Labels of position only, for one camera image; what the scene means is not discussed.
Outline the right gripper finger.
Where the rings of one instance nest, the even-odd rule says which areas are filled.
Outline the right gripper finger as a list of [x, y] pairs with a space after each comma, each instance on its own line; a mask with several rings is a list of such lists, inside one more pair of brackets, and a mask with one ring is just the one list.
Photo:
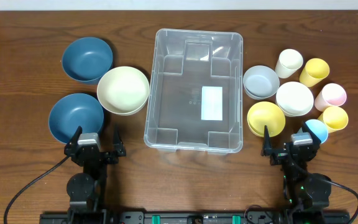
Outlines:
[[264, 141], [262, 145], [262, 153], [271, 153], [272, 152], [272, 144], [269, 136], [269, 129], [267, 125], [264, 126]]
[[313, 140], [313, 144], [319, 144], [319, 138], [317, 137], [317, 135], [315, 135], [314, 132], [312, 132], [312, 130], [308, 127], [308, 125], [305, 122], [302, 122], [301, 132], [309, 133], [311, 136], [311, 139]]

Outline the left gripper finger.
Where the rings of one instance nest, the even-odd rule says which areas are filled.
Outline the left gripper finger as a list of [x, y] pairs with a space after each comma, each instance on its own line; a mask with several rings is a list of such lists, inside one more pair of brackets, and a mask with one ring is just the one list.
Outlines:
[[71, 137], [71, 139], [69, 140], [69, 142], [67, 143], [67, 148], [76, 148], [78, 145], [78, 140], [80, 135], [82, 134], [82, 127], [78, 126], [74, 135]]
[[117, 125], [114, 126], [114, 134], [113, 134], [112, 144], [113, 144], [113, 148], [116, 152], [124, 152], [124, 143], [121, 140], [121, 137], [119, 134], [119, 128]]

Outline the dark blue bowl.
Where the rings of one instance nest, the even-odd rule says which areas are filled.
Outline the dark blue bowl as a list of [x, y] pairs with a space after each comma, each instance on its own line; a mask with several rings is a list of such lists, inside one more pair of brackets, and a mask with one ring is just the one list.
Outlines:
[[72, 79], [97, 85], [113, 64], [110, 45], [97, 37], [83, 37], [72, 42], [62, 55], [62, 69]]
[[52, 136], [64, 144], [81, 126], [83, 133], [100, 134], [104, 111], [99, 101], [86, 93], [73, 93], [61, 98], [50, 111], [48, 127]]

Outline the pink cup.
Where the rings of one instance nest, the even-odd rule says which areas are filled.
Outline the pink cup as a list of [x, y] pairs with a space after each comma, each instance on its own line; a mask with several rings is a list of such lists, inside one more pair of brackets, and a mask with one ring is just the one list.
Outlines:
[[336, 83], [329, 83], [323, 87], [317, 95], [314, 106], [319, 111], [324, 111], [330, 106], [342, 106], [347, 100], [345, 89]]

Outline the cream large bowl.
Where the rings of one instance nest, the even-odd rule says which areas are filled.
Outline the cream large bowl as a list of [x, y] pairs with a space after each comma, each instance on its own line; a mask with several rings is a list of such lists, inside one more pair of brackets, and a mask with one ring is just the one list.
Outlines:
[[145, 106], [149, 99], [150, 84], [140, 70], [121, 66], [104, 74], [96, 93], [104, 109], [120, 116], [129, 116]]

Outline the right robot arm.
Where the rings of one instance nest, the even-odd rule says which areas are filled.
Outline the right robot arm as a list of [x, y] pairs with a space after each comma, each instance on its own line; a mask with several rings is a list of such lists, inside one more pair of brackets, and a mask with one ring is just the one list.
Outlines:
[[264, 126], [261, 155], [269, 156], [272, 166], [281, 166], [283, 193], [290, 206], [272, 213], [272, 223], [324, 223], [323, 209], [329, 205], [331, 185], [322, 174], [309, 174], [307, 162], [316, 157], [321, 141], [305, 123], [283, 147], [271, 145], [268, 126]]

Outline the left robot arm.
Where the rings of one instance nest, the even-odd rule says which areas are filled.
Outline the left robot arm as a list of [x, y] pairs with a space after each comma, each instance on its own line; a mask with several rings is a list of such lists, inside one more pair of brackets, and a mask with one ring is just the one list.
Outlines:
[[118, 129], [113, 132], [112, 149], [101, 151], [97, 133], [84, 133], [78, 127], [64, 148], [64, 154], [83, 168], [67, 183], [70, 197], [68, 209], [69, 224], [113, 223], [111, 212], [102, 208], [107, 181], [107, 166], [117, 164], [120, 157], [126, 156], [126, 149]]

